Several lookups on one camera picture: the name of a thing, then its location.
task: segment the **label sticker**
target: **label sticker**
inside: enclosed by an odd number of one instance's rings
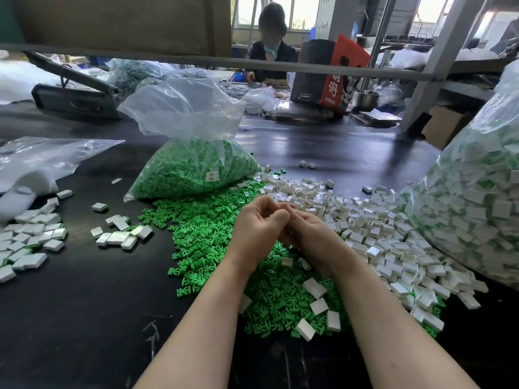
[[[207,172],[205,174],[206,182],[217,182],[220,180],[220,173],[216,170],[214,172]]]

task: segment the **dark jacket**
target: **dark jacket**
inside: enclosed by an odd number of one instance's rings
[[[253,60],[266,60],[265,49],[263,49],[263,41],[257,41],[252,45],[250,58]],[[297,52],[293,47],[287,45],[283,41],[279,44],[278,57],[275,61],[285,61],[289,63],[297,63]],[[265,79],[286,79],[287,73],[284,71],[267,71],[255,69],[256,82],[263,82]]]

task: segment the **metal bowl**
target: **metal bowl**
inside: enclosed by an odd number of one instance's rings
[[[376,108],[380,93],[373,90],[355,90],[351,99],[354,111],[371,112]]]

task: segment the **hair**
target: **hair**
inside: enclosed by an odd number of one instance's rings
[[[263,8],[259,16],[259,28],[262,27],[276,27],[281,36],[284,37],[287,33],[287,25],[285,24],[285,11],[283,7],[277,2],[271,2]]]

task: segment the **black table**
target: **black table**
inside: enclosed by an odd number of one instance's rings
[[[236,140],[263,165],[284,167],[289,177],[330,178],[336,193],[353,196],[361,194],[364,184],[404,188],[438,155],[425,142],[396,140],[395,133],[356,126],[347,119],[325,124],[250,117],[242,120]],[[67,119],[44,115],[29,103],[0,107],[0,139],[21,136],[126,142],[84,161],[74,175],[58,181],[60,189],[75,193],[59,207],[69,231],[66,248],[49,254],[40,269],[0,285],[0,387],[131,387],[151,359],[144,340],[152,333],[143,329],[155,321],[162,344],[192,298],[177,299],[179,279],[167,277],[174,252],[170,232],[156,230],[130,253],[100,250],[89,230],[106,216],[90,206],[106,203],[109,214],[128,215],[136,222],[150,203],[123,203],[122,197],[166,138],[144,137],[129,119]],[[300,160],[318,167],[300,169]],[[122,181],[111,184],[117,177]],[[479,385],[496,387],[505,379],[512,382],[518,361],[517,293],[487,283],[490,293],[477,295],[480,310],[468,311],[457,297],[448,301],[442,317],[445,331],[438,341]],[[288,332],[266,339],[248,336],[243,326],[239,318],[230,387],[370,386],[351,333],[317,336],[306,343]]]

